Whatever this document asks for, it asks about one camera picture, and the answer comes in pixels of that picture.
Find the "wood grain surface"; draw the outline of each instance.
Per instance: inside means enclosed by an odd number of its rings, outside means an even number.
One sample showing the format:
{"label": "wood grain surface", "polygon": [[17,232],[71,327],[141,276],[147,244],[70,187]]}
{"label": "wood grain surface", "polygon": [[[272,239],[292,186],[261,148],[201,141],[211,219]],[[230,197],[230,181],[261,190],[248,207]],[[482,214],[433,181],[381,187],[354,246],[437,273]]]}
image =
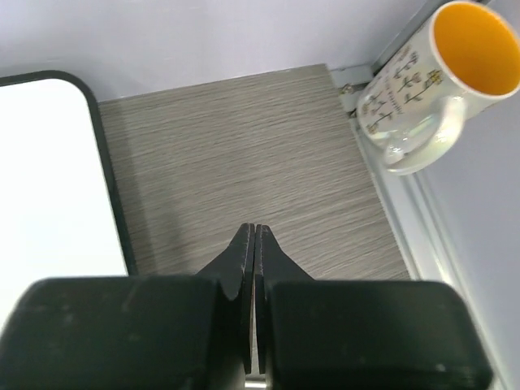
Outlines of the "wood grain surface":
{"label": "wood grain surface", "polygon": [[324,66],[101,111],[141,273],[198,271],[251,222],[315,278],[408,277]]}

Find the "black tray border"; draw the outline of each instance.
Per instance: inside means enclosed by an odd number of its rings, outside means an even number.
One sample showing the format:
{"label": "black tray border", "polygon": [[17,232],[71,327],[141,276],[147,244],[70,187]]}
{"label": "black tray border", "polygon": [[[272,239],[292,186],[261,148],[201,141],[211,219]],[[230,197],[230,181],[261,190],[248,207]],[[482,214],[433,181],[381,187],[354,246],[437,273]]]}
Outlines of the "black tray border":
{"label": "black tray border", "polygon": [[117,189],[117,184],[115,182],[114,170],[112,169],[111,157],[108,152],[108,144],[106,143],[105,131],[99,113],[98,101],[94,97],[94,94],[88,85],[78,77],[65,71],[35,71],[22,75],[2,77],[0,78],[0,87],[47,79],[64,80],[75,85],[87,100],[90,110],[90,119],[92,120],[94,128],[94,136],[96,137],[97,150],[101,159],[105,182],[110,196],[110,203],[112,206],[112,212],[114,213],[121,250],[123,251],[124,262],[128,274],[137,275],[136,259],[134,257],[128,227],[124,219],[119,190]]}

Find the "white panel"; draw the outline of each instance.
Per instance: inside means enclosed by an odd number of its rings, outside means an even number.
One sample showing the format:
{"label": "white panel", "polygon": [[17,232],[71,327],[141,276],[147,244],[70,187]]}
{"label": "white panel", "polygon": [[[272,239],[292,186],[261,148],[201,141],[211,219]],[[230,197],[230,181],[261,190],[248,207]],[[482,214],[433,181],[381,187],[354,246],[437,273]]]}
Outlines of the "white panel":
{"label": "white panel", "polygon": [[0,333],[40,279],[126,275],[83,93],[48,79],[0,88]]}
{"label": "white panel", "polygon": [[[518,0],[493,4],[520,29]],[[423,174],[508,388],[520,388],[520,94],[473,118]]]}
{"label": "white panel", "polygon": [[99,100],[374,61],[426,0],[0,0],[0,76],[71,72]]}

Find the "white mug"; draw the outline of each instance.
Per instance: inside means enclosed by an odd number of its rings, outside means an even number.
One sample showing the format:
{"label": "white mug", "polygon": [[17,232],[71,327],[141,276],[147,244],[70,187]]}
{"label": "white mug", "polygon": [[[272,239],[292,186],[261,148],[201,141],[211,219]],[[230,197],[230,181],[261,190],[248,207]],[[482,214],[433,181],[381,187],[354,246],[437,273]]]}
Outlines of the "white mug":
{"label": "white mug", "polygon": [[398,175],[433,163],[464,122],[520,89],[520,44],[489,8],[439,8],[367,85],[357,102],[362,131]]}

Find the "black design on mug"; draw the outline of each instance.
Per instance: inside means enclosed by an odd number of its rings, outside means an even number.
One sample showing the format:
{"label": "black design on mug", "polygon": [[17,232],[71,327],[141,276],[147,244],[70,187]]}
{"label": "black design on mug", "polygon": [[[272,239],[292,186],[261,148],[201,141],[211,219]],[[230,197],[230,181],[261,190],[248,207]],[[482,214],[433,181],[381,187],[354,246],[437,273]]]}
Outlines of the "black design on mug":
{"label": "black design on mug", "polygon": [[368,130],[369,134],[376,134],[377,127],[379,126],[379,122],[381,122],[385,118],[388,118],[388,120],[392,120],[393,119],[392,115],[393,115],[393,111],[390,111],[387,114],[380,112],[379,118],[373,124],[369,124],[368,126],[366,126],[366,129]]}
{"label": "black design on mug", "polygon": [[381,93],[383,93],[383,91],[379,91],[379,93],[378,93],[377,95],[370,95],[370,96],[368,97],[368,105],[377,102],[377,99],[379,98],[379,95],[380,95]]}
{"label": "black design on mug", "polygon": [[379,109],[380,109],[382,106],[384,106],[385,104],[387,104],[385,101],[383,101],[383,100],[379,100],[379,101],[377,102],[377,107],[376,107],[376,108],[373,108],[372,110],[370,110],[370,113],[371,113],[372,115],[377,114],[377,111],[379,111]]}
{"label": "black design on mug", "polygon": [[419,93],[416,93],[414,96],[412,96],[411,93],[407,93],[405,95],[405,104],[409,102],[420,102],[422,101],[421,95],[427,91],[432,85],[439,85],[442,83],[443,75],[442,71],[439,69],[435,69],[433,71],[428,72],[428,78],[424,81],[424,84],[422,85],[422,91]]}
{"label": "black design on mug", "polygon": [[403,79],[403,85],[399,88],[399,90],[397,92],[400,92],[403,88],[411,88],[412,86],[414,86],[414,84],[417,84],[420,82],[421,82],[421,75],[419,72],[414,73],[414,75],[411,77],[405,76],[405,78]]}
{"label": "black design on mug", "polygon": [[419,60],[419,54],[417,54],[417,51],[412,52],[412,54],[409,56],[408,62],[403,66],[396,69],[396,73],[393,75],[394,79],[400,79],[402,77],[403,71],[409,71],[413,65],[417,63]]}
{"label": "black design on mug", "polygon": [[388,76],[385,78],[384,88],[387,90],[387,95],[388,95],[388,98],[390,99],[390,104],[392,104],[393,110],[396,111],[397,114],[399,114],[399,115],[402,114],[403,113],[403,108],[399,104],[399,102],[397,102],[395,94],[392,91],[392,87],[390,85],[390,79],[388,78]]}
{"label": "black design on mug", "polygon": [[396,63],[400,63],[403,59],[405,59],[406,55],[408,55],[410,52],[410,49],[411,45],[401,47],[401,49],[395,55]]}

